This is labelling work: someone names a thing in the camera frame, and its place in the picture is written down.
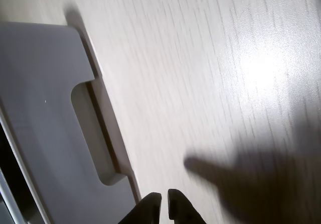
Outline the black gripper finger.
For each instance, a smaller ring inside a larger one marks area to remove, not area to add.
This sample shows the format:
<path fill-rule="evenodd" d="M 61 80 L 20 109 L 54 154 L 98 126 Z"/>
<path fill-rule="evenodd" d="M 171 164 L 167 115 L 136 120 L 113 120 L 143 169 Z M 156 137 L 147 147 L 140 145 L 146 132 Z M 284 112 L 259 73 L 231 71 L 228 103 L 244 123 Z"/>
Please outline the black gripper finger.
<path fill-rule="evenodd" d="M 161 202 L 162 195 L 151 192 L 120 221 L 120 224 L 158 224 Z"/>
<path fill-rule="evenodd" d="M 168 209 L 169 219 L 174 223 L 206 223 L 188 198 L 177 189 L 168 190 Z"/>

